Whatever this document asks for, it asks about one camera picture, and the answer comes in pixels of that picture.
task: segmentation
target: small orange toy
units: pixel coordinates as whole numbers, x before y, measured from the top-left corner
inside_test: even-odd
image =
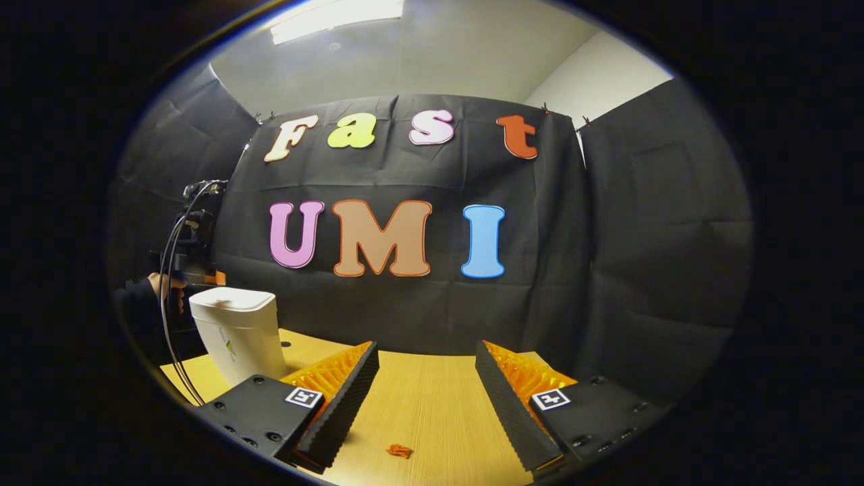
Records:
[[[404,457],[406,459],[411,455],[411,452],[413,452],[411,449],[399,444],[393,444],[390,446],[390,449],[387,450],[388,454]]]

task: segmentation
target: ceiling light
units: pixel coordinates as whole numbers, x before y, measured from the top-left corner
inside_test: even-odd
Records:
[[[270,33],[278,46],[349,23],[400,18],[403,4],[404,0],[312,0],[280,15]]]

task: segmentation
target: ceiling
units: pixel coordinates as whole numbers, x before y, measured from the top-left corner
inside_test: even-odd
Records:
[[[438,93],[524,102],[598,29],[542,0],[405,0],[400,19],[274,45],[269,27],[222,48],[213,71],[251,114],[339,99]]]

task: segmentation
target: white container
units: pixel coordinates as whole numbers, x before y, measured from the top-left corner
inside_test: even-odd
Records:
[[[289,373],[275,295],[220,286],[191,296],[189,304],[201,340],[229,385],[253,374],[279,380]]]

